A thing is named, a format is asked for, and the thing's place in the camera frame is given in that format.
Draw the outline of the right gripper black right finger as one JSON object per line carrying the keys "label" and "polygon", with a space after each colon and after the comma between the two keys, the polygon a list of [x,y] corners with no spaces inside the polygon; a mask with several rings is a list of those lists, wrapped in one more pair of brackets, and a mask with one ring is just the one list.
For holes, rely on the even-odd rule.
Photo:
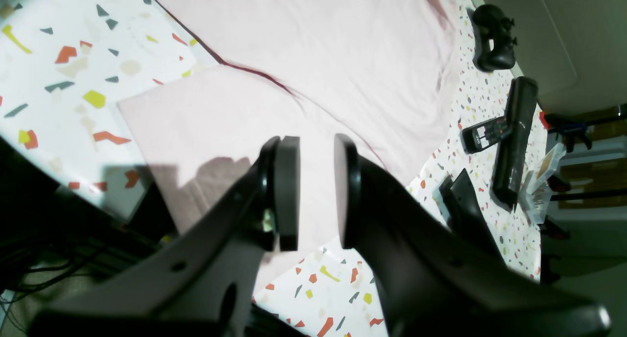
{"label": "right gripper black right finger", "polygon": [[391,337],[605,337],[602,304],[543,286],[446,230],[393,176],[334,140],[338,230],[372,270]]}

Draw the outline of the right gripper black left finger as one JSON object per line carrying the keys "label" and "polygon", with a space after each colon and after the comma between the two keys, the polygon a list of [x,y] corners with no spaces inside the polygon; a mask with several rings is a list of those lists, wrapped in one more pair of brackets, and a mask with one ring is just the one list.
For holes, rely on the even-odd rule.
{"label": "right gripper black left finger", "polygon": [[184,235],[83,294],[54,301],[32,337],[298,337],[252,301],[266,252],[298,248],[300,142],[257,161]]}

